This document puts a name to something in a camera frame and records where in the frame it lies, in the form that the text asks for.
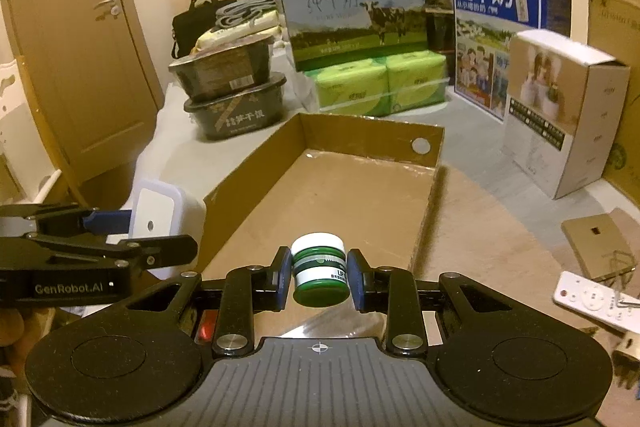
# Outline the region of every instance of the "brown cardboard box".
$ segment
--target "brown cardboard box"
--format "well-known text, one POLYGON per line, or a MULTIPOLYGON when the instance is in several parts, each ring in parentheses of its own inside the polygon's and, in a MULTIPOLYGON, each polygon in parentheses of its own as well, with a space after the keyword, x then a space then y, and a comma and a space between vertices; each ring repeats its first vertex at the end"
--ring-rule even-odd
POLYGON ((588 42, 631 66, 620 126, 603 176, 640 204, 640 0, 590 0, 588 42))
POLYGON ((636 267, 629 245, 609 214, 567 219, 561 227, 587 279, 603 282, 636 267))
MULTIPOLYGON (((425 240, 443 137, 436 126, 295 115, 206 198, 203 279, 268 265, 278 247, 310 232, 335 233, 371 266, 411 270, 425 240), (413 149, 418 138, 430 145, 425 154, 413 149)), ((292 290, 283 312, 255 316, 257 338, 283 334, 322 311, 299 306, 292 290)))
POLYGON ((511 39, 505 154, 551 198, 602 176, 629 68, 549 30, 511 39))

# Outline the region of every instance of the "blue milk box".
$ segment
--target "blue milk box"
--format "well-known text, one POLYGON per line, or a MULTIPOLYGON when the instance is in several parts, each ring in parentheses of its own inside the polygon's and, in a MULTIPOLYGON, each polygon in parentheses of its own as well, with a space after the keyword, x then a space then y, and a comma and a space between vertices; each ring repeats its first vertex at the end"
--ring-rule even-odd
POLYGON ((456 92, 503 120, 511 37, 531 28, 568 37, 571 0, 454 1, 456 92))
POLYGON ((276 0, 298 71, 427 47, 424 0, 276 0))

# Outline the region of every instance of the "door handle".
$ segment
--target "door handle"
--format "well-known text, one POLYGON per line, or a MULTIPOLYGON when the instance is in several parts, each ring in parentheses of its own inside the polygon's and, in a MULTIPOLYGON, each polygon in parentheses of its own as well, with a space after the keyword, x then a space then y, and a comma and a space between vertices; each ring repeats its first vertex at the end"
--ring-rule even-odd
POLYGON ((101 7, 101 6, 106 6, 107 4, 110 4, 111 6, 116 6, 116 3, 118 2, 118 0, 104 0, 104 1, 100 1, 97 5, 94 6, 94 10, 101 7))

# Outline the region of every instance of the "screw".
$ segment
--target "screw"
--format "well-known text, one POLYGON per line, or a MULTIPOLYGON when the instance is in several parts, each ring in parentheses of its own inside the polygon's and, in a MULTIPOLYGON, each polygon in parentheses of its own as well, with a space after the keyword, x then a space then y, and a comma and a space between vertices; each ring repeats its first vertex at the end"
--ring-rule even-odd
POLYGON ((246 346, 247 343, 248 340, 246 339, 246 337, 238 335, 236 333, 222 335, 216 340, 216 344, 218 344, 218 346, 220 346, 222 349, 229 349, 232 351, 236 349, 242 349, 244 346, 246 346))
POLYGON ((413 333, 403 333, 402 335, 396 335, 391 340, 391 343, 398 349, 404 351, 410 351, 412 349, 418 349, 422 344, 422 339, 418 335, 413 333))

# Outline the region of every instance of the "small jar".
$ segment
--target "small jar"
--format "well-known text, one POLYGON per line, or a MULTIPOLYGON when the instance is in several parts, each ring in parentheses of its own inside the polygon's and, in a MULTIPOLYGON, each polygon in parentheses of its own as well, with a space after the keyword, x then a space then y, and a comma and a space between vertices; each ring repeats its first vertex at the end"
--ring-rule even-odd
POLYGON ((309 308, 325 308, 349 297, 344 243, 331 233, 308 233, 291 245, 294 300, 309 308))

